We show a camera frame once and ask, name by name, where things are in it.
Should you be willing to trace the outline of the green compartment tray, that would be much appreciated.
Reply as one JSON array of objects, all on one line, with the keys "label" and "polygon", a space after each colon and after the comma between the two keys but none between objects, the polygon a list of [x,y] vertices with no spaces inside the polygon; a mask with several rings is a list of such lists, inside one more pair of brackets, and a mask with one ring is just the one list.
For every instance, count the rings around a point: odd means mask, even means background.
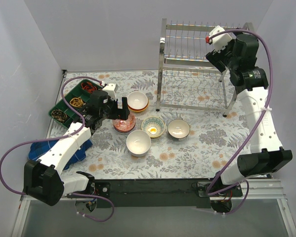
[{"label": "green compartment tray", "polygon": [[[69,103],[73,98],[80,98],[83,103],[89,102],[90,96],[95,90],[102,90],[102,86],[89,79],[83,79],[77,83],[70,91],[65,92],[64,96]],[[60,101],[48,112],[48,115],[53,118],[59,125],[69,128],[71,123],[79,116],[68,108],[67,104]]]}]

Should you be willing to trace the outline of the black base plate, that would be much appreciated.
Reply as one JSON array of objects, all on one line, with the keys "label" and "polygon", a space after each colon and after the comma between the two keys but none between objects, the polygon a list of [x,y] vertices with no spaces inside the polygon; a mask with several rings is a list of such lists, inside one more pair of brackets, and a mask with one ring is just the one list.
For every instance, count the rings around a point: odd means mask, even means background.
[{"label": "black base plate", "polygon": [[115,207],[210,208],[206,189],[211,181],[204,178],[93,180],[79,193],[107,198]]}]

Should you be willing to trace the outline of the steel two-tier dish rack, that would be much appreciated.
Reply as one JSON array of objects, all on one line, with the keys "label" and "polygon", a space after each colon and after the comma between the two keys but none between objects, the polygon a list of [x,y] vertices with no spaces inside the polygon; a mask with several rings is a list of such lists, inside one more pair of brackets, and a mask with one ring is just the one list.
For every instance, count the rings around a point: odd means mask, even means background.
[{"label": "steel two-tier dish rack", "polygon": [[214,49],[205,39],[216,26],[162,19],[157,111],[167,107],[229,114],[237,94],[234,88],[228,89],[228,71],[220,72],[205,57]]}]

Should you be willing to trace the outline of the blue zigzag red-inside bowl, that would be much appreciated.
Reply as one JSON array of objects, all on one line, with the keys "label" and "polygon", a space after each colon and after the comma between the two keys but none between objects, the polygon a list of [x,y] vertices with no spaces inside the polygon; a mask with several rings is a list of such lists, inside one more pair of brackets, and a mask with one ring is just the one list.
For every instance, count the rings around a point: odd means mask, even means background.
[{"label": "blue zigzag red-inside bowl", "polygon": [[121,131],[128,131],[135,127],[136,118],[133,114],[130,114],[127,120],[115,119],[112,123],[114,127]]}]

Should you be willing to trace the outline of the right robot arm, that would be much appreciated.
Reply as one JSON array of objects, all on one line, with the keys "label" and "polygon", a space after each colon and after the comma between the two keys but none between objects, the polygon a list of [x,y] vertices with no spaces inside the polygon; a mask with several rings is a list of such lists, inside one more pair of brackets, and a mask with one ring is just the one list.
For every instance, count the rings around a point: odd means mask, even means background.
[{"label": "right robot arm", "polygon": [[219,196],[227,195],[231,187],[245,178],[277,172],[293,158],[291,150],[285,150],[274,127],[269,106],[273,76],[256,66],[257,51],[262,39],[249,31],[235,30],[235,38],[229,31],[218,30],[206,37],[214,50],[206,55],[207,60],[220,72],[229,71],[230,82],[235,87],[247,120],[250,134],[244,145],[250,143],[250,154],[236,152],[219,171],[210,186]]}]

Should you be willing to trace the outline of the floral table mat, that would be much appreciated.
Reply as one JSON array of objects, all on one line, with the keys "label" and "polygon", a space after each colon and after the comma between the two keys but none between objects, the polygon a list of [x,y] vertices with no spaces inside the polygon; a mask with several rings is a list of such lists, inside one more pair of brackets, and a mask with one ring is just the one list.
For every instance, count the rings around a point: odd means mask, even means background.
[{"label": "floral table mat", "polygon": [[198,111],[162,108],[156,111],[158,72],[124,71],[87,73],[89,77],[118,85],[118,97],[133,91],[143,92],[149,106],[137,113],[135,129],[148,117],[161,118],[165,123],[183,119],[190,133],[183,141],[174,141],[164,132],[152,139],[149,153],[141,158],[131,155],[126,147],[127,134],[117,132],[106,120],[92,136],[92,147],[86,158],[65,170],[65,174],[84,171],[100,179],[135,178],[212,178],[236,152],[249,134],[245,113],[236,102],[223,117],[219,111]]}]

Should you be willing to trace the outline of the cream bowl with teal stripes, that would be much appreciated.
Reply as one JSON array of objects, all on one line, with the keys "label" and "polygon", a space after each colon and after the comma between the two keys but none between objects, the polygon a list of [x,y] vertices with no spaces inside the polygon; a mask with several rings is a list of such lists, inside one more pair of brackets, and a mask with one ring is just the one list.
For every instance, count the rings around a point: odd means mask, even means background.
[{"label": "cream bowl with teal stripes", "polygon": [[143,120],[141,130],[146,132],[150,138],[158,138],[165,131],[165,123],[158,117],[148,117]]}]

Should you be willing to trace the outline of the teal and white bowl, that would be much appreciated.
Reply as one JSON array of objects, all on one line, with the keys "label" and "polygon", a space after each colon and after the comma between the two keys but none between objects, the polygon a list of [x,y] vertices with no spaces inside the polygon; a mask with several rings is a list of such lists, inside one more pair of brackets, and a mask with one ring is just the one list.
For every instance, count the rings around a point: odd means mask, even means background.
[{"label": "teal and white bowl", "polygon": [[171,139],[181,141],[187,138],[190,133],[189,124],[182,119],[174,119],[169,122],[167,131]]}]

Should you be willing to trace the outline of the yellow bowl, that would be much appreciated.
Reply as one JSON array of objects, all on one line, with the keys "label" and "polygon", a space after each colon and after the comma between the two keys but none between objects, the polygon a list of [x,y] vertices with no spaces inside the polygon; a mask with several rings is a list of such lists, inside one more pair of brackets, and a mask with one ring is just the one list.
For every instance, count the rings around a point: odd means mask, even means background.
[{"label": "yellow bowl", "polygon": [[128,109],[132,112],[135,112],[135,113],[140,113],[140,112],[143,112],[144,110],[146,110],[148,108],[148,104],[144,107],[144,108],[141,108],[140,110],[137,110],[137,109],[133,109],[131,108],[130,106],[128,106]]}]

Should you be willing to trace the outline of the red and white floral bowl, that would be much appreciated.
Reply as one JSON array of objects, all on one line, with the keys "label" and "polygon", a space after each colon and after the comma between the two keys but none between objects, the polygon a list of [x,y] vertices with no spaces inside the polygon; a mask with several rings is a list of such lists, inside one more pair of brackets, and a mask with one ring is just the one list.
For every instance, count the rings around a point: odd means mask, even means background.
[{"label": "red and white floral bowl", "polygon": [[126,134],[126,133],[129,133],[129,132],[131,132],[131,131],[134,130],[134,129],[132,128],[132,129],[130,129],[130,130],[128,130],[128,131],[121,131],[121,130],[117,129],[116,127],[114,127],[114,129],[115,129],[117,132],[121,133],[121,134]]}]

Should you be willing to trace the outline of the white ribbed bowl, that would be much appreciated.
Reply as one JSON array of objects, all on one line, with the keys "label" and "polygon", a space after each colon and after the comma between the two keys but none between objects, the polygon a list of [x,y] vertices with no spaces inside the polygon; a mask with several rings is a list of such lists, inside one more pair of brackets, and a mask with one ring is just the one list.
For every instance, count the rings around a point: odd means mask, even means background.
[{"label": "white ribbed bowl", "polygon": [[148,154],[150,148],[148,149],[128,149],[129,153],[134,157],[144,157]]},{"label": "white ribbed bowl", "polygon": [[151,147],[151,138],[142,130],[132,131],[126,139],[127,149],[148,149]]}]

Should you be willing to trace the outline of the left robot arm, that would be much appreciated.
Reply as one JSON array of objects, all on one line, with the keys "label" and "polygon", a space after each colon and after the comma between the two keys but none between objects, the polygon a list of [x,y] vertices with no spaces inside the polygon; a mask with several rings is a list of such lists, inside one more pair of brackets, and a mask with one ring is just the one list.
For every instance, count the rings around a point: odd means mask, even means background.
[{"label": "left robot arm", "polygon": [[50,206],[67,194],[91,197],[95,192],[95,178],[82,171],[69,176],[62,172],[81,146],[102,126],[105,119],[127,120],[130,114],[127,97],[111,99],[104,90],[94,91],[80,109],[74,109],[77,117],[68,128],[65,137],[43,154],[38,160],[30,160],[24,166],[23,192]]}]

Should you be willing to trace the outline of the blue plaid cloth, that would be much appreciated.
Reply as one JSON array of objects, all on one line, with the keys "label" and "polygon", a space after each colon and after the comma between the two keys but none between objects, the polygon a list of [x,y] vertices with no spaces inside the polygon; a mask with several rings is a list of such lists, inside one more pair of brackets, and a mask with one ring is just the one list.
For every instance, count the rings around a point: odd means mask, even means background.
[{"label": "blue plaid cloth", "polygon": [[[42,155],[47,153],[58,140],[45,141],[45,142],[35,142],[31,144],[30,151],[28,153],[28,159],[38,160]],[[79,150],[77,150],[70,160],[66,163],[63,170],[69,169],[70,165],[75,164],[79,161],[83,161],[86,158],[86,151],[92,147],[92,142],[87,140],[84,142]]]}]

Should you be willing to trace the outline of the orange bowl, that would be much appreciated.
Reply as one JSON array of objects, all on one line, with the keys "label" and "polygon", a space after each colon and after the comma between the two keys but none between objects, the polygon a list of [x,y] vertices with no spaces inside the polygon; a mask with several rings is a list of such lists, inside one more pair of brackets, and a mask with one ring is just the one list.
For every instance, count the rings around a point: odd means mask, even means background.
[{"label": "orange bowl", "polygon": [[133,91],[127,96],[128,107],[133,111],[142,111],[148,106],[147,96],[140,91]]}]

